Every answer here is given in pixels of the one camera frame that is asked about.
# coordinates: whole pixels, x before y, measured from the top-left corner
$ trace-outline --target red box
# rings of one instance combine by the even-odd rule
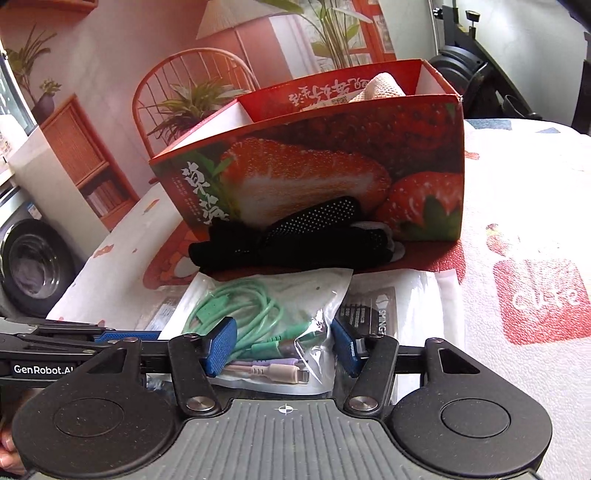
[[[406,96],[347,102],[378,73]],[[321,108],[302,111],[321,103]],[[150,162],[189,227],[265,228],[343,195],[406,240],[456,240],[464,184],[459,95],[427,62],[324,72],[243,95]]]

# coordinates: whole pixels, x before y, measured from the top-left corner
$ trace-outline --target person's finger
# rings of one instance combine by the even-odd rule
[[[9,451],[14,452],[16,447],[14,446],[14,442],[12,441],[12,425],[5,425],[2,429],[2,445],[3,447]]]
[[[7,451],[0,453],[0,466],[6,471],[14,466],[14,458],[11,453]]]
[[[14,475],[24,475],[27,472],[17,452],[0,455],[0,465],[4,470]]]

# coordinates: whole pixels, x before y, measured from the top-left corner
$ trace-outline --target black round pad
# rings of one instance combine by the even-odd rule
[[[13,438],[27,467],[55,478],[112,477],[150,463],[169,445],[173,411],[140,385],[139,357],[133,375],[77,371],[98,357],[17,413]]]
[[[98,437],[117,428],[123,419],[123,409],[117,403],[102,398],[81,398],[60,408],[54,422],[66,435]]]
[[[503,407],[476,398],[448,403],[441,412],[441,419],[451,431],[476,439],[494,437],[503,432],[511,422]]]
[[[450,343],[428,339],[425,346],[425,386],[386,420],[402,450],[453,477],[536,470],[552,438],[544,408]]]

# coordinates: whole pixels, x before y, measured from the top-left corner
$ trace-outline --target plant pot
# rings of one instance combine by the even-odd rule
[[[56,109],[56,105],[53,102],[53,95],[49,93],[44,93],[39,98],[39,101],[35,104],[31,113],[35,121],[41,125],[45,120],[49,118],[49,116],[53,113]]]

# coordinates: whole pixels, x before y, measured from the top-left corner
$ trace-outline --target crosshair marking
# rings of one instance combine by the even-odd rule
[[[283,413],[283,415],[287,415],[288,413],[291,413],[294,410],[297,410],[297,408],[294,408],[291,405],[288,405],[286,403],[285,405],[282,405],[281,407],[276,408],[276,410],[279,410],[281,413]]]

